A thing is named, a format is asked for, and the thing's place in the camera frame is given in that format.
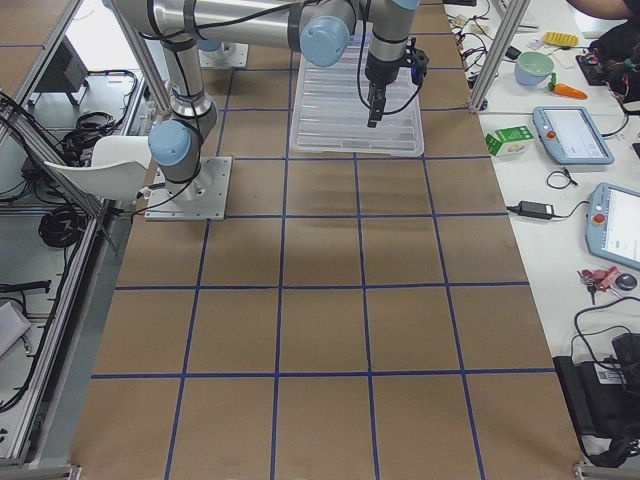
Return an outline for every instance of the yellow toy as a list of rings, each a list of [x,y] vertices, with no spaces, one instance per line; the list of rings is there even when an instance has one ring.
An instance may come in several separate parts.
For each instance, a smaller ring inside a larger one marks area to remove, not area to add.
[[[558,47],[575,47],[578,45],[578,37],[568,33],[547,32],[543,38],[545,43]]]

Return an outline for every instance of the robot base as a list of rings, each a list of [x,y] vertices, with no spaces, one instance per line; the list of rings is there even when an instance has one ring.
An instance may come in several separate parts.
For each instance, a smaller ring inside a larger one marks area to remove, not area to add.
[[[227,206],[227,193],[231,177],[231,157],[203,157],[200,159],[203,169],[207,169],[213,183],[196,200],[167,202],[157,208],[147,210],[145,218],[150,221],[184,220],[224,220]],[[156,173],[155,183],[163,183],[164,175]],[[166,189],[152,190],[149,205],[160,204],[169,197]]]
[[[229,53],[217,54],[217,52],[214,52],[213,55],[207,55],[205,52],[200,52],[200,67],[203,70],[246,68],[249,45],[244,43],[234,43],[232,45],[233,50]]]

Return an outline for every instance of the plastic storage box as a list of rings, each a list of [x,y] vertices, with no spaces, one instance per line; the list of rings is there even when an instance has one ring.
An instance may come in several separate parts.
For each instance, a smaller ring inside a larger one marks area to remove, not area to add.
[[[415,157],[424,151],[420,104],[416,97],[401,113],[383,117],[376,128],[367,127],[368,109],[358,98],[356,74],[361,36],[351,38],[342,58],[328,68],[300,62],[291,122],[291,148],[301,152],[381,153]],[[360,84],[367,98],[369,81],[364,74],[368,38],[362,60]],[[385,111],[402,107],[413,95],[409,68],[387,87]]]

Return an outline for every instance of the touchscreen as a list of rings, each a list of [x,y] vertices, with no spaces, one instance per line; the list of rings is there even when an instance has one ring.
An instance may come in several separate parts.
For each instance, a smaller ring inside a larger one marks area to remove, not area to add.
[[[611,189],[604,250],[640,261],[640,197]]]
[[[545,110],[567,158],[604,158],[600,142],[580,110]]]

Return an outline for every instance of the green bowl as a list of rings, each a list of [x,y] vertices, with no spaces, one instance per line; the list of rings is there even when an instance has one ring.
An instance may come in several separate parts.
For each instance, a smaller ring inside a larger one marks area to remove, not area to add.
[[[538,52],[521,53],[516,60],[516,80],[522,85],[536,85],[553,72],[553,67],[553,60],[548,55]]]

